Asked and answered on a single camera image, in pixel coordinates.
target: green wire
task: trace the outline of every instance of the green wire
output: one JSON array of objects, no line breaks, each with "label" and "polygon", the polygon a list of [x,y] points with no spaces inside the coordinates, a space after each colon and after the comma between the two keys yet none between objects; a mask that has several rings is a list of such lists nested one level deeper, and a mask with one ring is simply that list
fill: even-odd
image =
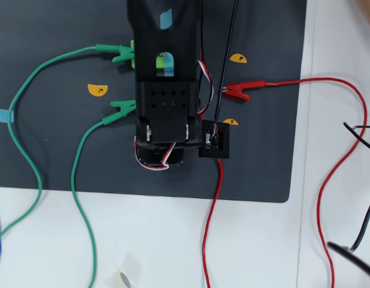
[{"label": "green wire", "polygon": [[[36,205],[40,201],[40,198],[41,198],[41,195],[42,195],[42,180],[41,180],[40,172],[38,171],[38,169],[37,169],[36,165],[34,164],[34,162],[31,160],[30,156],[26,153],[26,151],[24,150],[24,148],[19,143],[19,141],[18,141],[18,139],[17,139],[17,137],[16,137],[16,135],[15,135],[15,133],[13,131],[13,128],[11,126],[11,114],[12,114],[12,112],[13,112],[16,104],[17,104],[17,101],[18,101],[19,97],[21,96],[22,92],[32,82],[33,78],[43,68],[45,68],[45,67],[47,67],[50,64],[53,64],[55,62],[58,62],[58,61],[60,61],[62,59],[69,58],[69,57],[72,57],[72,56],[76,56],[78,54],[85,53],[85,52],[88,52],[88,51],[91,51],[91,50],[95,50],[95,47],[86,47],[86,48],[83,48],[83,49],[80,49],[80,50],[76,50],[76,51],[73,51],[73,52],[70,52],[70,53],[63,54],[63,55],[58,56],[58,57],[55,57],[55,58],[53,58],[53,59],[51,59],[49,61],[46,61],[45,63],[43,63],[42,65],[40,65],[37,69],[35,69],[33,71],[33,73],[29,76],[29,78],[26,80],[26,82],[22,85],[21,89],[19,89],[18,93],[16,94],[16,96],[14,97],[14,99],[12,100],[12,102],[10,104],[10,108],[9,108],[9,112],[8,112],[7,127],[9,129],[9,133],[10,133],[10,136],[11,136],[13,142],[16,144],[16,146],[17,146],[18,150],[21,152],[21,154],[26,158],[26,160],[28,161],[28,163],[32,167],[32,169],[33,169],[33,171],[34,171],[34,173],[35,173],[35,175],[37,177],[37,181],[38,181],[38,195],[37,195],[37,198],[36,198],[35,202],[33,203],[33,205],[21,217],[19,217],[17,220],[15,220],[11,224],[9,224],[0,233],[0,238],[2,236],[4,236],[13,226],[15,226],[17,223],[21,222],[23,219],[25,219],[34,210],[34,208],[36,207]],[[88,226],[89,233],[90,233],[90,236],[91,236],[91,239],[92,239],[92,245],[93,245],[93,251],[94,251],[94,271],[93,271],[92,281],[91,281],[91,284],[90,284],[90,288],[91,288],[93,286],[93,284],[94,284],[95,271],[96,271],[96,267],[97,267],[97,253],[96,253],[96,248],[95,248],[94,236],[93,236],[93,233],[92,233],[92,230],[91,230],[89,221],[86,218],[85,214],[83,213],[83,210],[82,210],[81,206],[79,205],[79,202],[78,202],[78,199],[77,199],[77,195],[76,195],[75,190],[73,191],[73,196],[74,196],[74,200],[76,201],[77,206],[78,206],[78,208],[79,208],[79,210],[80,210],[80,212],[82,214],[82,217],[85,220],[86,225]]]},{"label": "green wire", "polygon": [[71,170],[71,192],[73,192],[74,201],[76,202],[77,207],[79,209],[79,212],[81,213],[81,215],[82,215],[82,217],[83,217],[83,219],[84,219],[84,221],[86,223],[86,226],[88,227],[90,238],[91,238],[91,243],[92,243],[92,246],[93,246],[93,264],[94,265],[93,265],[93,274],[92,274],[92,278],[91,278],[91,282],[90,282],[89,288],[92,288],[93,287],[94,281],[95,281],[95,276],[97,274],[97,247],[95,246],[94,234],[93,234],[93,231],[91,229],[89,220],[86,217],[85,212],[83,212],[83,209],[82,209],[81,204],[79,203],[79,200],[78,200],[78,197],[77,197],[75,178],[76,178],[76,170],[77,170],[77,165],[78,165],[79,157],[80,157],[80,154],[81,154],[81,151],[82,151],[82,147],[85,144],[86,138],[88,138],[88,136],[95,129],[97,129],[99,126],[102,126],[102,125],[103,125],[102,122],[99,122],[99,123],[95,124],[93,127],[91,127],[83,135],[82,140],[81,140],[81,142],[79,143],[79,146],[78,146],[78,150],[77,150],[77,154],[76,154],[76,159],[74,160],[74,164],[73,164],[73,169]]}]

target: green alligator clip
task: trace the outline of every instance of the green alligator clip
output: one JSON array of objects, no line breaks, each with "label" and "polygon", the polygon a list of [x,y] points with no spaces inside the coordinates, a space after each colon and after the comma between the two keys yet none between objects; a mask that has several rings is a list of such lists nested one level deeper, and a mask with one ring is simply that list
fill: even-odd
[{"label": "green alligator clip", "polygon": [[124,62],[134,59],[134,48],[122,45],[103,45],[97,44],[95,50],[100,53],[112,53],[119,56],[113,58],[113,63]]},{"label": "green alligator clip", "polygon": [[123,117],[126,117],[127,114],[133,112],[136,109],[136,101],[135,100],[127,100],[127,101],[113,101],[110,102],[110,105],[116,108],[120,108],[121,110],[102,119],[102,123],[104,125],[109,125]]},{"label": "green alligator clip", "polygon": [[[134,40],[131,40],[130,47],[132,49],[134,49]],[[161,56],[161,55],[158,56],[155,65],[156,65],[157,69],[165,69],[165,67],[166,67],[166,65],[165,65],[165,56]],[[131,60],[131,66],[132,66],[133,69],[136,69],[136,60],[135,60],[135,58],[133,58]]]}]

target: light blue label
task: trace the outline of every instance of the light blue label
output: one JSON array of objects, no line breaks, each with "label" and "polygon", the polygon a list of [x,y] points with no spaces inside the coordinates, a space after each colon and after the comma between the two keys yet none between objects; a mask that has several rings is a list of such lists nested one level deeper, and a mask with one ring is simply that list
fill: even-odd
[{"label": "light blue label", "polygon": [[[7,116],[9,115],[9,110],[0,109],[0,122],[7,123]],[[14,122],[14,112],[11,114],[11,123]]]}]

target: white wire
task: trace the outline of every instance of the white wire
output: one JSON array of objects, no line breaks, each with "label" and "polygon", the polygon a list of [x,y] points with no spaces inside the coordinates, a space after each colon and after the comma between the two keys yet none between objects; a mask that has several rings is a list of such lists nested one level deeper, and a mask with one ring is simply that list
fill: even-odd
[{"label": "white wire", "polygon": [[[207,71],[207,68],[206,68],[205,64],[204,64],[201,60],[198,60],[198,64],[199,64],[199,66],[201,67],[202,72],[203,72],[203,74],[206,76],[206,78],[207,78],[207,80],[209,81],[209,83],[211,83],[210,74],[208,73],[208,71]],[[211,103],[211,101],[213,100],[213,96],[214,96],[214,86],[213,86],[213,85],[211,85],[211,97],[210,97],[210,103]],[[203,112],[206,110],[206,108],[207,108],[207,105],[206,105],[206,106],[205,106],[201,111],[199,111],[199,112],[198,112],[198,115],[203,114]]]},{"label": "white wire", "polygon": [[216,133],[216,123],[214,123],[214,128],[213,128],[213,135],[211,137],[214,137]]},{"label": "white wire", "polygon": [[167,164],[167,160],[169,159],[170,157],[170,154],[172,153],[173,149],[174,149],[174,146],[175,146],[176,143],[172,143],[169,147],[169,150],[166,152],[165,154],[165,157],[162,159],[161,163],[163,166],[161,167],[152,167],[152,166],[148,166],[148,165],[145,165],[141,162],[141,160],[139,159],[138,155],[137,155],[137,144],[136,144],[136,137],[134,138],[134,146],[135,146],[135,149],[134,149],[134,155],[136,156],[136,159],[137,159],[137,162],[139,163],[139,165],[141,165],[143,168],[145,169],[148,169],[148,170],[151,170],[151,171],[163,171],[163,170],[167,170],[170,168],[169,164]]}]

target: connector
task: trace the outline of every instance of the connector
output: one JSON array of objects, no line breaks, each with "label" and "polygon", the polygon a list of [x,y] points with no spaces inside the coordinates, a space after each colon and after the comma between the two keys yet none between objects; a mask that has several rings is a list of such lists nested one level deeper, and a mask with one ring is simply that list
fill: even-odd
[{"label": "connector", "polygon": [[223,92],[226,95],[249,101],[250,96],[244,94],[243,90],[263,88],[265,84],[266,82],[264,80],[252,81],[252,82],[240,82],[237,84],[230,84],[230,85],[227,85],[226,87],[223,87]]},{"label": "connector", "polygon": [[113,58],[113,63],[119,63],[134,59],[133,47],[97,44],[95,46],[95,50],[100,53],[119,54],[119,56]]},{"label": "connector", "polygon": [[121,110],[102,119],[102,123],[104,125],[109,125],[123,117],[126,117],[127,114],[133,112],[136,109],[136,101],[135,100],[128,100],[128,101],[113,101],[110,102],[110,105],[113,107],[118,107]]}]

